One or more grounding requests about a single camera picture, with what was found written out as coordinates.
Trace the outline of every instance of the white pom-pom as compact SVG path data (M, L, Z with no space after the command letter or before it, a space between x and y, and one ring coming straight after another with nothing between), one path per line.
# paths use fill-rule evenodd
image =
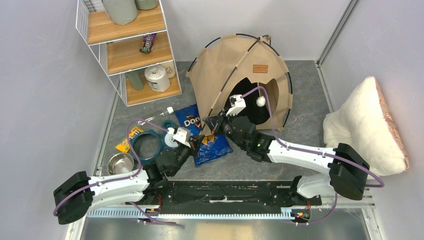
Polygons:
M266 103L267 101L265 100L265 97L264 96L260 96L260 97L258 97L257 99L256 99L256 105L258 105L259 107L263 107L263 106L265 106L265 103Z

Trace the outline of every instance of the pet tent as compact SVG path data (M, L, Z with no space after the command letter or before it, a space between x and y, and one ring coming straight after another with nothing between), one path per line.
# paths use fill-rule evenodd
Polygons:
M292 108L292 83L289 69L271 46L269 35L237 33L218 37L200 51L186 76L193 85L200 119L228 107L229 96L245 94L259 85L268 93L274 127L283 130ZM247 107L239 114L247 116L258 130L271 128L267 105L258 106L256 102L263 95L262 91L255 91L247 96ZM208 126L204 122L202 125L201 133L210 135Z

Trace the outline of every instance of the blue chip bag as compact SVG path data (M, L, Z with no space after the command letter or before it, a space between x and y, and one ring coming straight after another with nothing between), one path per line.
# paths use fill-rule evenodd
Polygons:
M192 136L198 135L202 131L197 104L176 110L175 115L181 126L190 130ZM233 149L224 135L205 136L197 153L198 156L194 158L194 164L197 168L232 152Z

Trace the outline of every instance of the stainless steel bowl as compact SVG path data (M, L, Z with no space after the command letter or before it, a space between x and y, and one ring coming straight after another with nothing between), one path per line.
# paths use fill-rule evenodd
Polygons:
M126 174L133 170L134 159L128 153L118 153L114 155L107 165L107 171L110 175Z

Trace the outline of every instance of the pillow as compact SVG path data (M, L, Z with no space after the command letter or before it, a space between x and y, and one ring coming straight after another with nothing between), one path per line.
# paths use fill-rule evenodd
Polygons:
M409 169L408 155L375 77L367 77L323 122L324 143L351 145L377 175Z

